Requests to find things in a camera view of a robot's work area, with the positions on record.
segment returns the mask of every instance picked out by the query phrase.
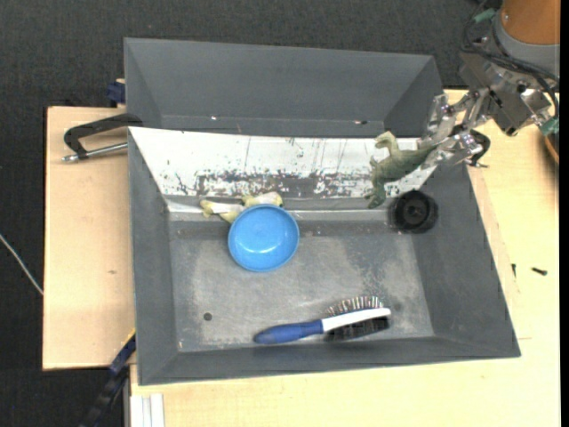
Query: blue plastic bowl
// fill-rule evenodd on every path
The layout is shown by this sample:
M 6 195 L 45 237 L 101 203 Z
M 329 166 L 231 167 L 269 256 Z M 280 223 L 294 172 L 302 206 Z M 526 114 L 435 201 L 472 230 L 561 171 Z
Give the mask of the blue plastic bowl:
M 255 272 L 286 264 L 299 246 L 299 226 L 275 205 L 255 205 L 240 213 L 229 229 L 228 245 L 240 266 Z

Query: gray bin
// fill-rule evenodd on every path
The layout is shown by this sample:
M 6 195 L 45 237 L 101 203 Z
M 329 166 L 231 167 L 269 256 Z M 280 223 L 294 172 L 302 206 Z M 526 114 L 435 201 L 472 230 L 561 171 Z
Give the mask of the gray bin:
M 416 137 L 441 92 L 423 56 L 127 40 L 126 64 L 129 112 L 184 130 Z M 129 173 L 141 384 L 519 356 L 464 165 L 439 167 L 423 185 L 439 210 L 424 234 L 394 230 L 389 200 L 376 210 L 358 199 L 351 209 L 292 210 L 299 251 L 263 275 L 230 259 L 227 223 L 168 209 L 131 133 Z M 377 293 L 393 311 L 386 331 L 252 342 L 277 322 Z

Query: wooden table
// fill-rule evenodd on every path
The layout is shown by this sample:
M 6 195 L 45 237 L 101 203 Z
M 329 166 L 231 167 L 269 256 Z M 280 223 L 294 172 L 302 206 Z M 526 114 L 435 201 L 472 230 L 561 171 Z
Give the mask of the wooden table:
M 449 92 L 451 102 L 462 92 Z M 71 126 L 122 109 L 50 108 L 44 369 L 106 366 L 134 325 L 126 156 L 60 161 Z M 560 423 L 558 183 L 535 127 L 492 139 L 471 169 L 522 357 L 141 387 L 166 425 L 556 425 Z M 124 140 L 118 132 L 93 146 Z M 517 266 L 514 278 L 510 262 Z M 531 270 L 545 269 L 547 276 Z

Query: green dinosaur toy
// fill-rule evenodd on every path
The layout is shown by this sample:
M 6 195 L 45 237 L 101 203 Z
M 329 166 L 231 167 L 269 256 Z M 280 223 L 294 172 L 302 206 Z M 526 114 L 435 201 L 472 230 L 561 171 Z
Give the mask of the green dinosaur toy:
M 387 198 L 385 184 L 387 182 L 398 181 L 421 166 L 436 145 L 417 150 L 401 150 L 397 144 L 397 138 L 391 132 L 385 132 L 375 138 L 375 147 L 378 149 L 387 148 L 389 156 L 380 162 L 375 161 L 373 157 L 370 160 L 373 169 L 373 191 L 366 195 L 367 199 L 371 199 L 367 205 L 370 209 L 374 209 L 385 202 Z

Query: metal clamp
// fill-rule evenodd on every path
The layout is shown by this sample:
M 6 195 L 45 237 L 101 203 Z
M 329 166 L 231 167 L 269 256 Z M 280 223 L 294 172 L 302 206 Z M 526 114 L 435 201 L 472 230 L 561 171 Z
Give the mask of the metal clamp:
M 103 118 L 102 120 L 97 120 L 96 122 L 90 122 L 88 124 L 74 126 L 69 128 L 63 140 L 69 146 L 71 150 L 75 152 L 74 155 L 67 155 L 63 157 L 62 161 L 77 161 L 84 160 L 89 157 L 94 157 L 97 155 L 103 155 L 112 151 L 126 149 L 126 142 L 121 144 L 115 144 L 108 147 L 103 147 L 101 149 L 87 150 L 81 142 L 82 138 L 87 136 L 93 136 L 94 134 L 104 133 L 110 130 L 115 130 L 123 126 L 142 126 L 142 121 L 133 114 L 121 114 L 119 116 L 113 116 L 109 118 Z

